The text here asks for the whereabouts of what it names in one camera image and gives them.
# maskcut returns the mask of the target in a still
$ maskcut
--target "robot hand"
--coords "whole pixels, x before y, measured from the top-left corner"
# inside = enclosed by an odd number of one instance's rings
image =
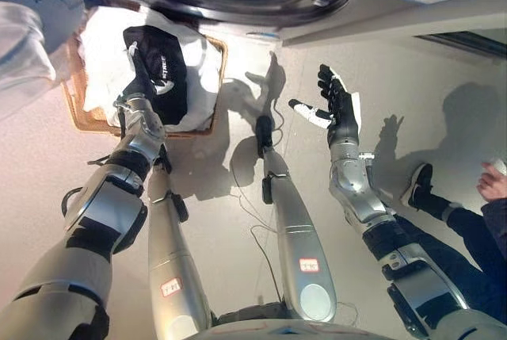
[[[330,146],[343,138],[359,143],[359,94],[349,93],[340,76],[327,65],[320,66],[318,78],[318,87],[322,89],[320,94],[327,100],[328,111],[313,108],[295,99],[290,100],[289,105],[312,124],[327,128]]]

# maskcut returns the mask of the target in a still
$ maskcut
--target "white cloth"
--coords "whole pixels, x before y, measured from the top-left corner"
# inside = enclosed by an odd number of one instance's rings
[[[39,16],[0,2],[0,120],[51,89],[55,69],[44,50]]]
[[[167,132],[204,130],[209,127],[219,91],[222,56],[208,40],[184,25],[174,24],[156,11],[139,12],[115,7],[98,7],[81,34],[80,55],[85,61],[88,85],[84,110],[100,107],[110,125],[118,126],[113,102],[134,78],[123,32],[128,27],[151,25],[178,38],[187,66],[188,112]]]

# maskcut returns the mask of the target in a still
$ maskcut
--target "laundry basket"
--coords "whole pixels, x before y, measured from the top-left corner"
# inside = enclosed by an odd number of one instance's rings
[[[206,36],[206,39],[215,46],[222,54],[222,64],[219,72],[219,93],[217,101],[220,96],[220,87],[223,81],[223,74],[227,63],[227,45],[213,37]],[[62,82],[62,89],[67,99],[67,105],[71,114],[74,126],[82,132],[109,132],[115,136],[120,136],[120,128],[109,126],[105,119],[104,111],[100,108],[95,108],[89,112],[83,110],[86,96],[87,77],[81,56],[78,54],[78,38],[73,36],[67,42],[67,58],[71,69],[71,80]],[[180,138],[187,139],[196,136],[209,136],[213,133],[216,123],[217,104],[215,103],[215,111],[212,116],[212,121],[209,128],[205,130],[194,130],[191,132],[167,132],[167,138]]]

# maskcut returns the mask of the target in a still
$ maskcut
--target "person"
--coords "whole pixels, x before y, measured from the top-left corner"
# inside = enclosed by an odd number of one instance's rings
[[[462,292],[471,308],[507,323],[507,177],[489,163],[477,190],[486,200],[480,216],[457,203],[432,194],[433,166],[421,164],[413,174],[402,204],[427,212],[462,237],[482,271],[462,254],[422,231],[409,220],[396,220],[412,235]]]

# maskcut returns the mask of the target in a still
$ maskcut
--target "tile floor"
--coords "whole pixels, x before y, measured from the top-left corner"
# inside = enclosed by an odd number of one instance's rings
[[[436,193],[479,208],[474,189],[479,162],[505,158],[507,152],[505,62],[412,38],[297,50],[226,39],[230,56],[215,133],[169,143],[175,189],[190,212],[184,232],[212,309],[221,315],[276,299],[249,233],[256,220],[239,204],[242,196],[250,211],[273,220],[271,207],[261,203],[262,164],[255,159],[253,138],[255,117],[271,111],[279,128],[276,148],[285,156],[318,230],[338,299],[355,304],[359,328],[411,338],[392,308],[374,258],[327,191],[325,132],[294,116],[288,100],[325,106],[316,88],[318,65],[328,63],[339,71],[349,90],[361,92],[361,148],[380,153],[375,183],[399,213],[467,255],[463,242],[442,223],[400,208],[396,199],[413,168],[430,161],[436,167]],[[270,109],[274,103],[278,113]],[[0,132],[3,306],[29,267],[61,236],[63,194],[91,175],[86,161],[109,153],[116,139],[77,132],[58,88],[0,122]],[[276,239],[261,231],[258,235],[280,279]],[[109,338],[155,338],[147,225],[134,246],[115,256],[113,266]],[[353,319],[354,311],[340,305],[337,323]]]

